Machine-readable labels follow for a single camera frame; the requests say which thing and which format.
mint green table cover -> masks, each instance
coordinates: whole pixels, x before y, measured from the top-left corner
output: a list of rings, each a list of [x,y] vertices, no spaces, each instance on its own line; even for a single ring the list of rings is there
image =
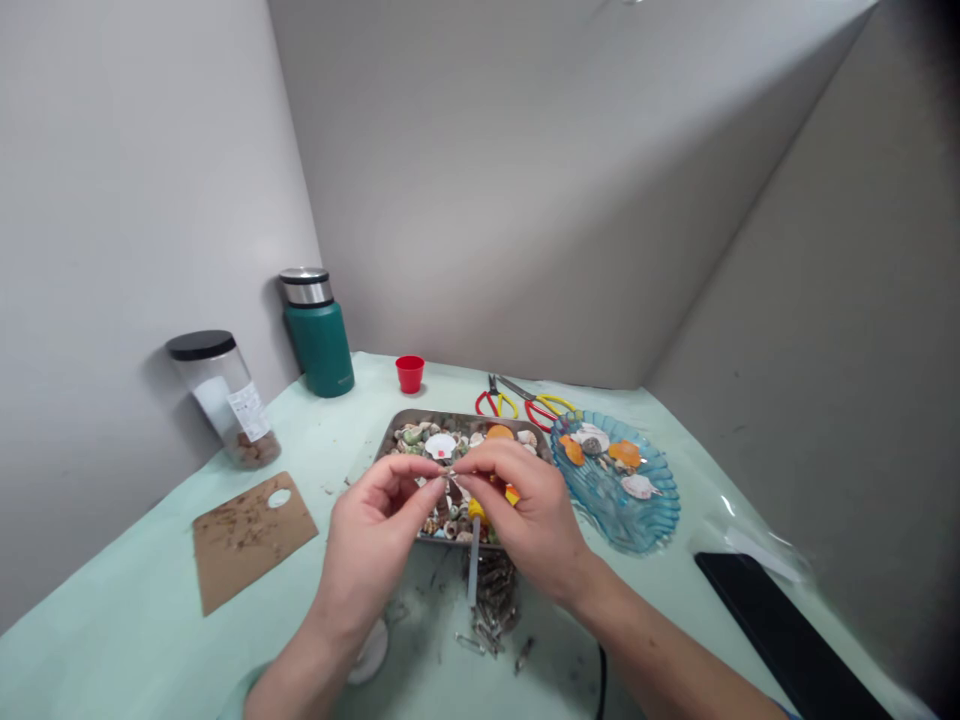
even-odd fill
[[[296,630],[316,591],[333,503],[347,489],[345,479],[369,466],[390,418],[408,407],[472,413],[487,386],[485,373],[428,363],[423,390],[409,397],[400,393],[393,363],[355,353],[356,388],[333,400],[310,394],[302,378],[290,385],[269,407],[283,445],[273,465],[241,472],[219,453],[0,637],[0,717],[217,717],[238,683]],[[698,550],[723,548],[715,518],[754,532],[763,528],[734,484],[645,390],[524,384],[632,424],[667,454],[683,506],[672,542],[642,559],[626,557],[583,524],[587,542],[671,620],[793,709],[693,562]],[[282,470],[300,488],[319,536],[204,618],[191,522]],[[338,716],[424,719],[463,708],[462,717],[594,717],[596,643],[529,585],[521,585],[522,620],[499,659],[455,642],[454,633],[468,629],[461,562],[458,549],[414,547],[388,609],[386,661],[372,681],[348,688]],[[909,697],[815,587],[781,587],[880,702],[894,716],[908,717]],[[529,636],[536,644],[515,677],[514,659]],[[606,716],[637,716],[612,673]]]

yellow-handled scissors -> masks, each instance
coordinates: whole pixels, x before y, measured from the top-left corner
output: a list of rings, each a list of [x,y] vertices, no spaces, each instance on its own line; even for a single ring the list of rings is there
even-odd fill
[[[528,393],[522,387],[520,387],[516,383],[510,382],[502,375],[498,375],[497,380],[502,382],[508,388],[513,390],[517,395],[523,398],[524,400],[523,404],[527,408],[527,417],[530,418],[530,422],[532,422],[534,425],[536,425],[538,428],[540,428],[545,432],[550,432],[550,425],[541,424],[537,420],[534,413],[536,413],[537,415],[540,415],[541,417],[546,418],[547,420],[550,421],[551,424],[553,424],[553,421],[556,420],[557,417],[563,414],[563,411],[558,410],[557,407],[553,405],[553,403],[557,403],[558,405],[563,405],[570,412],[576,411],[576,408],[573,405],[568,403],[563,398],[557,397],[556,395],[534,395],[533,393]],[[544,410],[543,408],[538,407],[537,406],[538,402],[543,403],[544,407],[546,407],[547,409]]]
[[[513,408],[514,419],[520,417],[520,411],[517,410],[517,406],[513,404],[513,400],[500,392],[500,389],[497,387],[497,378],[493,375],[487,375],[487,381],[490,383],[490,389],[480,393],[480,397],[477,398],[477,402],[474,405],[477,410],[477,415],[483,415],[483,410],[480,409],[480,401],[486,398],[487,402],[490,403],[490,409],[493,410],[494,417],[501,417],[503,415],[504,400],[507,401],[507,405]],[[498,397],[500,400],[496,405],[493,404],[494,397]]]

white wall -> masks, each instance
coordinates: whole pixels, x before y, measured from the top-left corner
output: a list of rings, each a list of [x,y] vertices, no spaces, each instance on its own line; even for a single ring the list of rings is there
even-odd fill
[[[216,449],[164,341],[298,374],[268,282],[319,256],[262,0],[0,4],[0,239],[2,631]]]
[[[960,639],[960,144],[922,19],[881,3],[647,387],[936,705]]]
[[[271,0],[351,344],[635,388],[870,4]]]

clear plastic jar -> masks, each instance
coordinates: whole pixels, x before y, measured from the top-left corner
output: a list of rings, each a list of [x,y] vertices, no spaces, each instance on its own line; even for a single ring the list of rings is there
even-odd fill
[[[167,343],[167,352],[237,465],[253,470],[280,456],[280,443],[232,334],[180,335]]]

black cable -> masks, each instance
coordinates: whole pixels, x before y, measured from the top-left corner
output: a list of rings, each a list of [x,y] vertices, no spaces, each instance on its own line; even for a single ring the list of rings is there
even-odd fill
[[[597,706],[597,720],[603,720],[603,708],[607,703],[607,654],[603,645],[597,643],[600,649],[600,704]]]

